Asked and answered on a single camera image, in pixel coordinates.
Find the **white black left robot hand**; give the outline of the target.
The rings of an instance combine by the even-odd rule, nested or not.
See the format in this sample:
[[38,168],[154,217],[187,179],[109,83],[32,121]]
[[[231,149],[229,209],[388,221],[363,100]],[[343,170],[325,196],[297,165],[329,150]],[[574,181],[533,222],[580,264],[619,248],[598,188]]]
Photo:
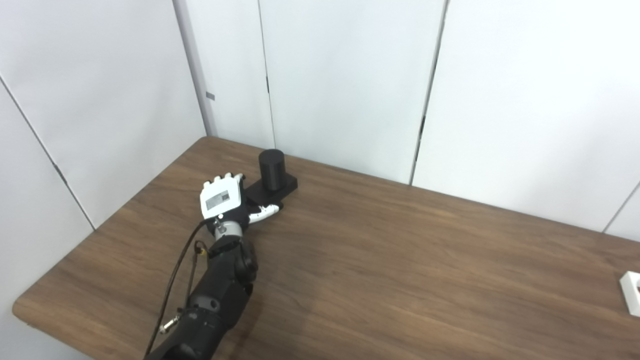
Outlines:
[[217,218],[220,222],[233,221],[242,227],[261,222],[277,214],[283,203],[250,205],[246,196],[242,173],[226,173],[203,183],[199,205],[204,219]]

